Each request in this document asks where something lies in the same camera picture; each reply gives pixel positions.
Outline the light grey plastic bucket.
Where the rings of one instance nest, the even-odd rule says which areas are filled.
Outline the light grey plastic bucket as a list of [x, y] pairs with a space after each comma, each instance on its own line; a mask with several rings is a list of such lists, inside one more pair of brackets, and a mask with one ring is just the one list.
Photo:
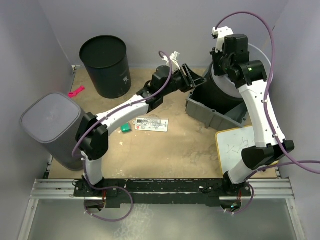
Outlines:
[[[250, 53], [249, 60], [255, 61], [259, 60], [263, 63], [267, 77], [269, 77], [270, 74], [270, 68], [271, 68], [271, 62], [269, 58], [266, 56], [262, 50], [260, 50], [258, 47], [248, 44], [248, 51]], [[213, 78], [214, 83], [218, 86], [220, 90], [222, 90], [223, 93], [227, 94], [228, 96], [242, 99], [242, 96], [238, 89], [236, 89], [236, 86], [231, 80], [227, 77], [227, 75], [222, 76], [216, 76], [214, 74], [214, 68], [211, 68], [211, 75]]]

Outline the grey ribbed laundry basket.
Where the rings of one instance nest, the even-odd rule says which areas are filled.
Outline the grey ribbed laundry basket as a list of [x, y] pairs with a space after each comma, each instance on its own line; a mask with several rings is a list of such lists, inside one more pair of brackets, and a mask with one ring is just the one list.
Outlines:
[[43, 96], [21, 116], [22, 129], [40, 143], [62, 166], [81, 171], [80, 157], [73, 157], [84, 110], [67, 95], [53, 92]]

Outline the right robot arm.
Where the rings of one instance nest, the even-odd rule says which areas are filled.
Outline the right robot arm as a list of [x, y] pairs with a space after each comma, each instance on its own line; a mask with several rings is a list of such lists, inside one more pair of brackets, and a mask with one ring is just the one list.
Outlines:
[[213, 48], [212, 67], [216, 77], [227, 77], [241, 95], [254, 133], [254, 146], [241, 151], [241, 160], [223, 175], [222, 190], [228, 196], [235, 195], [245, 186], [247, 178], [255, 171], [269, 167], [283, 156], [283, 150], [291, 152], [295, 145], [281, 131], [274, 110], [266, 116], [264, 107], [272, 107], [266, 96], [267, 80], [271, 68], [268, 57], [259, 51], [251, 56], [248, 37], [244, 34], [214, 33], [217, 40]]

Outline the dark blue cylindrical bin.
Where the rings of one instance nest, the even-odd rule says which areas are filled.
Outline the dark blue cylindrical bin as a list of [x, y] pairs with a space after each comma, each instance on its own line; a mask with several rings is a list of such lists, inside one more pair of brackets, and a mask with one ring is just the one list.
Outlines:
[[106, 99], [117, 99], [131, 89], [127, 46], [113, 35], [100, 35], [87, 40], [79, 51], [97, 93]]

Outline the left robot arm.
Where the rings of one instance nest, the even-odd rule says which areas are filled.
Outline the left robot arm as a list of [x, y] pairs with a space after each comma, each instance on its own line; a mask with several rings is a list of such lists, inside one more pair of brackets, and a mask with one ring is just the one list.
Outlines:
[[125, 103], [97, 115], [86, 113], [75, 137], [75, 149], [80, 150], [83, 162], [85, 190], [91, 196], [98, 196], [109, 189], [103, 186], [102, 158], [109, 149], [109, 137], [115, 130], [158, 108], [165, 96], [176, 91], [189, 92], [206, 81], [187, 64], [177, 70], [162, 65], [153, 73], [151, 80]]

